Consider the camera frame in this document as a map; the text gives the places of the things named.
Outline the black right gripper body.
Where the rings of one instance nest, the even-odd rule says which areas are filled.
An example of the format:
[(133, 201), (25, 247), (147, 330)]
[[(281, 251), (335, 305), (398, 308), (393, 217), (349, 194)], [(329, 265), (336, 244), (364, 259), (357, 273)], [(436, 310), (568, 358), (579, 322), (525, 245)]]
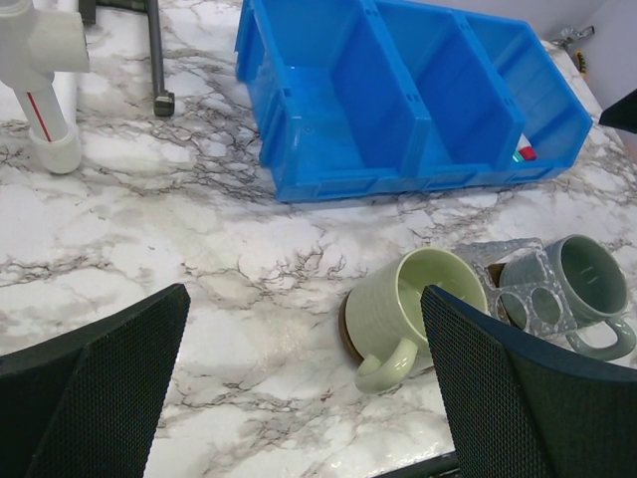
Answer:
[(620, 130), (637, 130), (637, 90), (604, 110), (599, 123)]

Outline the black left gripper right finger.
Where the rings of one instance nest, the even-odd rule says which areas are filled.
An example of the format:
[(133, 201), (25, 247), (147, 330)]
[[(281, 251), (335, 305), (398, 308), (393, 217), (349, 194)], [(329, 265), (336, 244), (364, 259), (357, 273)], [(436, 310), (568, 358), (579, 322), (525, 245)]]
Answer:
[(635, 476), (635, 369), (557, 347), (437, 286), (421, 309), (463, 476)]

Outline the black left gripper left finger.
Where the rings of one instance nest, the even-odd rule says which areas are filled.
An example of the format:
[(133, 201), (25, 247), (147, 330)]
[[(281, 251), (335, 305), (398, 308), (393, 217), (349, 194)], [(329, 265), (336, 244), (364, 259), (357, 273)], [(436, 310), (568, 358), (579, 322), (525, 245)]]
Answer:
[(173, 284), (2, 356), (2, 476), (142, 476), (189, 308)]

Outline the toothpaste tube red cap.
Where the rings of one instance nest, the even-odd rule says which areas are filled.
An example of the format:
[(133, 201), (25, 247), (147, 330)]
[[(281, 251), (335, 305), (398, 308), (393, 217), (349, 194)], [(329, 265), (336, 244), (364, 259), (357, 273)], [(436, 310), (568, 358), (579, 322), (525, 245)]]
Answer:
[(531, 142), (527, 139), (527, 137), (522, 134), (519, 143), (517, 146), (517, 151), (519, 151), (524, 158), (524, 161), (534, 161), (536, 160), (536, 153), (531, 146)]

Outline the clear plastic square holder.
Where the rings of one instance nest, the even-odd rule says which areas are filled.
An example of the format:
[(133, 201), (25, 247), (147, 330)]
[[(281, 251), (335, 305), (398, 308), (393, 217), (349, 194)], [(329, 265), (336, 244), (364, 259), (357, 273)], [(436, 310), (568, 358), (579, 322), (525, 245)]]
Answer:
[(490, 316), (538, 338), (576, 330), (540, 239), (461, 243), (452, 251), (478, 275)]

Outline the grey ceramic mug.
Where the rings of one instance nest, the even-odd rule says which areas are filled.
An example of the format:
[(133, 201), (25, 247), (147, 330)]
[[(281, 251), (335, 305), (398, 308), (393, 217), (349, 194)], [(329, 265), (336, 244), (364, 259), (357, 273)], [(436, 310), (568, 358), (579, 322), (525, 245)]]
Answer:
[[(604, 322), (615, 334), (616, 342), (603, 348), (589, 346), (577, 332), (566, 335), (571, 348), (586, 357), (611, 361), (631, 353), (636, 335), (621, 319), (628, 305), (628, 288), (623, 272), (614, 257), (595, 240), (583, 235), (570, 235), (543, 247), (555, 278), (566, 297), (579, 328)], [(500, 286), (513, 286), (542, 279), (542, 270), (533, 254), (525, 254), (504, 266)], [(543, 319), (554, 319), (559, 305), (549, 293), (541, 292), (538, 306), (533, 306)], [(519, 326), (526, 324), (524, 308), (503, 297), (508, 315)]]

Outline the oval wooden tray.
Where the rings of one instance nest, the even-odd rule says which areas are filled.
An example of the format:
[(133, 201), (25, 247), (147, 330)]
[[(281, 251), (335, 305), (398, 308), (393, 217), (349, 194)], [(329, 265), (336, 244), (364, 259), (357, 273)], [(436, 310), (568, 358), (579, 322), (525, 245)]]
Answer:
[[(491, 287), (492, 289), (497, 289), (500, 286), (500, 278), (505, 266), (506, 266), (505, 263), (495, 263), (486, 267), (486, 279), (485, 279), (485, 284), (483, 285), (483, 288), (485, 291), (488, 291), (488, 287)], [(346, 328), (345, 312), (346, 312), (346, 303), (347, 303), (347, 299), (349, 298), (349, 295), (350, 293), (347, 293), (344, 296), (339, 306), (339, 311), (338, 311), (339, 336), (350, 358), (356, 364), (361, 364), (363, 362), (363, 357), (355, 348), (353, 341), (351, 340), (350, 335)]]

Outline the light green ceramic mug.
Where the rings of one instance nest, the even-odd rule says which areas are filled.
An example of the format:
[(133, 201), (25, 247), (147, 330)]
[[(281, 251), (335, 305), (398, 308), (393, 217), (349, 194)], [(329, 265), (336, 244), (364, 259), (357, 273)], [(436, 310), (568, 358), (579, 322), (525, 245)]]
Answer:
[(344, 328), (362, 357), (355, 386), (384, 392), (415, 365), (433, 365), (421, 311), (428, 286), (438, 286), (485, 313), (488, 300), (474, 269), (458, 255), (423, 247), (359, 280), (344, 300)]

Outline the blue plastic divided bin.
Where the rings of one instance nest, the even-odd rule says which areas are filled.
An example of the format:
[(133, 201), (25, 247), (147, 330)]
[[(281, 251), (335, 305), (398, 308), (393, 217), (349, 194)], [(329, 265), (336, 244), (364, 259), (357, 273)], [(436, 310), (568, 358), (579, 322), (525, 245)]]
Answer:
[[(409, 1), (247, 1), (235, 49), (284, 202), (549, 179), (592, 125), (519, 20)], [(522, 134), (534, 161), (513, 162)]]

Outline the yellow black tool at corner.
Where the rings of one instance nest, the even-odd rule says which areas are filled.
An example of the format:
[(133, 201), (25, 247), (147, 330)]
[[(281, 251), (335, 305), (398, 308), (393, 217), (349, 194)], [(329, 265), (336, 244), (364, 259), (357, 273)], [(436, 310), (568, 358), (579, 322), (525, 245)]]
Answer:
[(552, 44), (564, 50), (569, 55), (582, 78), (586, 77), (587, 63), (579, 45), (594, 34), (595, 27), (593, 25), (589, 25), (582, 29), (565, 27), (560, 30), (556, 38), (550, 40)]

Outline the black metal hex key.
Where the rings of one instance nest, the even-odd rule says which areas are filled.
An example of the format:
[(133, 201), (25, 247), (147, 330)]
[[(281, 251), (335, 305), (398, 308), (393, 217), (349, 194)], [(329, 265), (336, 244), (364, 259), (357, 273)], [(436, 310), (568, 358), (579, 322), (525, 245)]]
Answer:
[(161, 25), (157, 0), (80, 0), (79, 12), (86, 26), (96, 23), (97, 7), (108, 7), (144, 14), (148, 21), (148, 38), (151, 62), (153, 112), (157, 117), (172, 117), (175, 96), (165, 87)]

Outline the white PVC pipe frame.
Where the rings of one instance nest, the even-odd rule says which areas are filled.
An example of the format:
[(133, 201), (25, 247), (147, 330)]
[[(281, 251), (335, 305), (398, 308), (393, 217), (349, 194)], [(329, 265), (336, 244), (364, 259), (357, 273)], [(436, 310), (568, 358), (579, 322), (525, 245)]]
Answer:
[(90, 70), (84, 23), (75, 1), (41, 10), (32, 1), (1, 3), (1, 82), (12, 89), (29, 123), (29, 136), (46, 169), (76, 170), (82, 147), (76, 123), (77, 82), (69, 88), (68, 111), (54, 89), (57, 73)]

